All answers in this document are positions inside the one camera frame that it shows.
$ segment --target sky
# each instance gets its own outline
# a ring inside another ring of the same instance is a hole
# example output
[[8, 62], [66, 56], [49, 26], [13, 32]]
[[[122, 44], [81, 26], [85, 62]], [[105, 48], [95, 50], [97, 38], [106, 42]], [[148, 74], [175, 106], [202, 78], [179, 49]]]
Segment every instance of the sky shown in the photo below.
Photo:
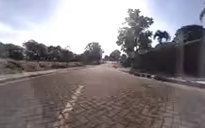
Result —
[[175, 31], [202, 24], [199, 14], [205, 0], [0, 0], [0, 41], [22, 43], [34, 39], [46, 45], [69, 46], [82, 53], [90, 42], [99, 42], [109, 54], [116, 45], [118, 28], [127, 9], [140, 9], [152, 17], [152, 31]]

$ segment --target grass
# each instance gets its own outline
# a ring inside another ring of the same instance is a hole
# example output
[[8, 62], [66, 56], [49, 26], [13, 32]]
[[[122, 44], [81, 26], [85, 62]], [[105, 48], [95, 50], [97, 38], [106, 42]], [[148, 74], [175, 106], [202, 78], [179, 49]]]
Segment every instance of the grass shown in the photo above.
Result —
[[37, 62], [37, 61], [16, 61], [11, 59], [0, 59], [0, 75], [14, 74], [21, 72], [34, 72], [58, 68], [79, 67], [81, 62]]

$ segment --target white road marking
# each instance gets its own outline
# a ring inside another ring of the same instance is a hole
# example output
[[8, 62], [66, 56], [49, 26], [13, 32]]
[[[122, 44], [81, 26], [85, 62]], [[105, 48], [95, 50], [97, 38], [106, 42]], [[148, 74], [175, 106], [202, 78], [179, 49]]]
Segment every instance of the white road marking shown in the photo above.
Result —
[[70, 111], [73, 110], [73, 107], [75, 106], [75, 103], [76, 103], [76, 101], [77, 101], [83, 87], [84, 86], [79, 85], [79, 87], [76, 89], [75, 93], [71, 97], [71, 100], [69, 100], [66, 103], [65, 108], [59, 114], [58, 121], [54, 124], [54, 127], [69, 128], [69, 125], [65, 124], [65, 121], [68, 120], [69, 113], [70, 113]]

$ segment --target dark wall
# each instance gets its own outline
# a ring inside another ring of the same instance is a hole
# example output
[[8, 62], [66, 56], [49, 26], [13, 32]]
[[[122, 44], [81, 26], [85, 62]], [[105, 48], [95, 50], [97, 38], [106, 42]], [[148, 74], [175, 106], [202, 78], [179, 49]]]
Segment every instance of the dark wall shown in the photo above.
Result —
[[148, 53], [137, 55], [133, 66], [153, 73], [199, 76], [202, 42], [197, 40], [184, 45], [154, 49]]

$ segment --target brick paved road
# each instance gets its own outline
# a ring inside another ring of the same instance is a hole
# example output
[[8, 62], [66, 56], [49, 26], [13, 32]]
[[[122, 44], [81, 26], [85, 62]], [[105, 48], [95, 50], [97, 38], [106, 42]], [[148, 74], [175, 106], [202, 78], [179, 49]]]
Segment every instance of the brick paved road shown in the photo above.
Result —
[[205, 90], [109, 64], [0, 86], [0, 128], [205, 128]]

